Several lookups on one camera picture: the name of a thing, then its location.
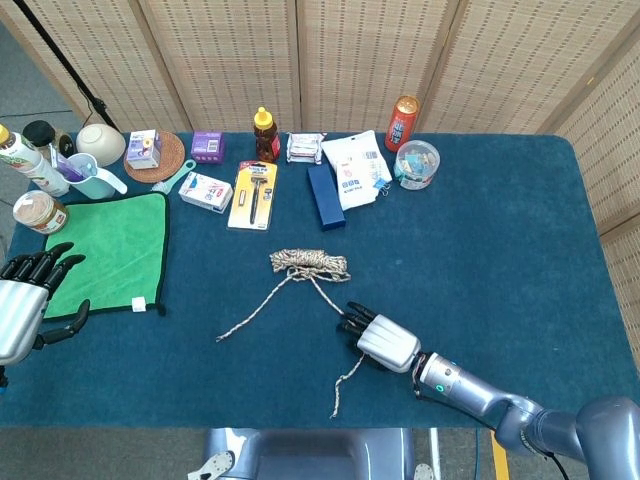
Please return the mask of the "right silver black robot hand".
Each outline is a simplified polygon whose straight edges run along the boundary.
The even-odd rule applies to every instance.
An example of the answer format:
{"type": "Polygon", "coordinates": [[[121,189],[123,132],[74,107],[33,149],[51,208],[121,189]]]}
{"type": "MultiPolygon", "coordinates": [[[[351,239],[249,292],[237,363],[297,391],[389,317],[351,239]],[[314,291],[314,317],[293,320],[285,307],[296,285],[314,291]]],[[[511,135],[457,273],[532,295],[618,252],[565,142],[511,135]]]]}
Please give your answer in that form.
{"type": "Polygon", "coordinates": [[[409,330],[382,314],[349,301],[341,328],[355,336],[365,355],[395,373],[407,373],[421,350],[420,340],[409,330]]]}

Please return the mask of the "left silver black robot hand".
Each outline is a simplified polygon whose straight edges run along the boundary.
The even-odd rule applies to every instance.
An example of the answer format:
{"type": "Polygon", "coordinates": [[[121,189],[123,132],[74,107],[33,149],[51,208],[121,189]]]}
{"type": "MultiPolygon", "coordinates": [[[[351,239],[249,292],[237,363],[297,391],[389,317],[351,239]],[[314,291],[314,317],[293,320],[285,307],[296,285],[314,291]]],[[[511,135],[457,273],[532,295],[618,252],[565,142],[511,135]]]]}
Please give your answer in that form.
{"type": "Polygon", "coordinates": [[[68,325],[41,333],[49,302],[69,271],[82,263],[83,254],[67,255],[72,242],[48,250],[17,255],[1,266],[1,366],[24,360],[41,350],[75,336],[86,324],[90,301],[83,300],[68,325]]]}

